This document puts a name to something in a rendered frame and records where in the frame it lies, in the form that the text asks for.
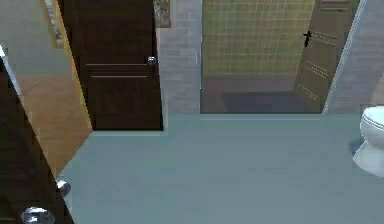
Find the dark brown room door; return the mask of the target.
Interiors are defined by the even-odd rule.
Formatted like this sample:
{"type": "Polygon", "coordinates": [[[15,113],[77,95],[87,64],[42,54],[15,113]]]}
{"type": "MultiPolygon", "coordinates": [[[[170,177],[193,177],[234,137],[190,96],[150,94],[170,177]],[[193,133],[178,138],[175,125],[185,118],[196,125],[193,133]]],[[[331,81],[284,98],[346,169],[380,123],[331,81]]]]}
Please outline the dark brown room door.
{"type": "Polygon", "coordinates": [[[0,59],[0,224],[24,224],[29,207],[50,211],[55,224],[75,224],[0,59]]]}
{"type": "Polygon", "coordinates": [[[162,131],[153,0],[57,4],[92,129],[162,131]]]}

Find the olive brown room door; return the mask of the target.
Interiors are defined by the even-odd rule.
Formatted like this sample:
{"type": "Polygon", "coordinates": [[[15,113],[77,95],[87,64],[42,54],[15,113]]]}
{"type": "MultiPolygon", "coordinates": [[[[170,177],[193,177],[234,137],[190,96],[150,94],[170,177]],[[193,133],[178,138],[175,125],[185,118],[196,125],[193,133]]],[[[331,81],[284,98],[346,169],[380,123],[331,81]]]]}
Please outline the olive brown room door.
{"type": "Polygon", "coordinates": [[[312,37],[303,46],[293,85],[299,113],[322,113],[360,1],[315,0],[312,37]]]}

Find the white toilet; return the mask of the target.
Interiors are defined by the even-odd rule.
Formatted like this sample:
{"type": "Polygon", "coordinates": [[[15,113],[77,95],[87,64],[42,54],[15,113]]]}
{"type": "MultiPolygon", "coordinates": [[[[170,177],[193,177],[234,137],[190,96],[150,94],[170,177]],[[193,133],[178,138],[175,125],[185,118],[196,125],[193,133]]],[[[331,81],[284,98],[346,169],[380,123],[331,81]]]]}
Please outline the white toilet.
{"type": "Polygon", "coordinates": [[[364,109],[360,120],[363,143],[353,156],[362,170],[384,178],[384,106],[364,109]]]}

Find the framed wall picture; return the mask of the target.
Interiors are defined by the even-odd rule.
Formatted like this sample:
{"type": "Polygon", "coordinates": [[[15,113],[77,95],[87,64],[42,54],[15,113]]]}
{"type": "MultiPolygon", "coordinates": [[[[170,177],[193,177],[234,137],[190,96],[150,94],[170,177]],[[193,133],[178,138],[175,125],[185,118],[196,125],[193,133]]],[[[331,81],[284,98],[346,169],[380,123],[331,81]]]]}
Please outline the framed wall picture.
{"type": "Polygon", "coordinates": [[[170,28],[170,0],[153,0],[157,28],[170,28]]]}
{"type": "Polygon", "coordinates": [[[63,37],[57,22],[57,3],[56,0],[39,0],[44,17],[48,24],[48,32],[51,35],[55,48],[63,48],[63,37]]]}

